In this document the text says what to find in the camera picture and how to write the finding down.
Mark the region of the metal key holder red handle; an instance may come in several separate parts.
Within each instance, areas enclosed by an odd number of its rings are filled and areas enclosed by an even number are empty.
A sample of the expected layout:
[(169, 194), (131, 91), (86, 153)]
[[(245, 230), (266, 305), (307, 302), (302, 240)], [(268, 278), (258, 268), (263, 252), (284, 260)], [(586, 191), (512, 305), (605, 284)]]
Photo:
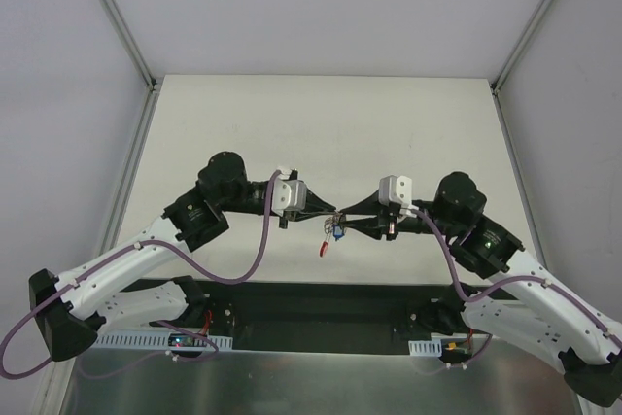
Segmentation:
[(327, 254), (329, 245), (332, 241), (337, 242), (345, 236), (345, 221), (346, 216), (341, 212), (335, 212), (324, 220), (323, 229), (325, 233), (325, 238), (319, 250), (319, 256), (321, 258), (323, 258)]

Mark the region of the blue key tag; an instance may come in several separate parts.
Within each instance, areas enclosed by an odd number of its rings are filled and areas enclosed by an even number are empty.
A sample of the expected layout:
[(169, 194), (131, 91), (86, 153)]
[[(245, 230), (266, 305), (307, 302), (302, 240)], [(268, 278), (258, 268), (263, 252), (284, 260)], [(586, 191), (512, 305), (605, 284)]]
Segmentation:
[(335, 241), (340, 240), (345, 235), (345, 229), (341, 225), (334, 225), (332, 227), (332, 237)]

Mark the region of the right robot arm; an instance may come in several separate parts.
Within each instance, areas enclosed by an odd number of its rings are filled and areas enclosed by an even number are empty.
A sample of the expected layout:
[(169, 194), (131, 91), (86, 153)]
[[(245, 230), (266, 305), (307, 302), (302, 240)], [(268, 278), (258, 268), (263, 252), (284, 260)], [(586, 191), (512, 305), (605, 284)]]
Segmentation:
[(431, 234), (458, 298), (437, 307), (448, 331), (465, 326), (504, 340), (561, 372), (583, 399), (611, 407), (621, 398), (621, 324), (590, 305), (484, 214), (486, 196), (464, 172), (452, 172), (433, 200), (415, 200), (405, 176), (342, 210), (342, 226), (373, 239)]

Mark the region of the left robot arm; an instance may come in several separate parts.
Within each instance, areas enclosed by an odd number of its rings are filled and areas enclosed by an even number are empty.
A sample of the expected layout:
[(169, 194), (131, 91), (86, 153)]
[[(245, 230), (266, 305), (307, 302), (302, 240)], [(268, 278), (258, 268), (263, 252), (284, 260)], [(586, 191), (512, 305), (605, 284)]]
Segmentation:
[(215, 154), (194, 187), (137, 235), (79, 267), (59, 274), (42, 269), (29, 278), (30, 308), (51, 360), (79, 356), (107, 330), (159, 320), (198, 325), (206, 305), (190, 277), (172, 279), (160, 292), (135, 294), (126, 287), (170, 260), (189, 259), (225, 233), (226, 213), (261, 215), (268, 228), (270, 217), (284, 227), (335, 210), (295, 170), (277, 170), (266, 181), (252, 182), (239, 154)]

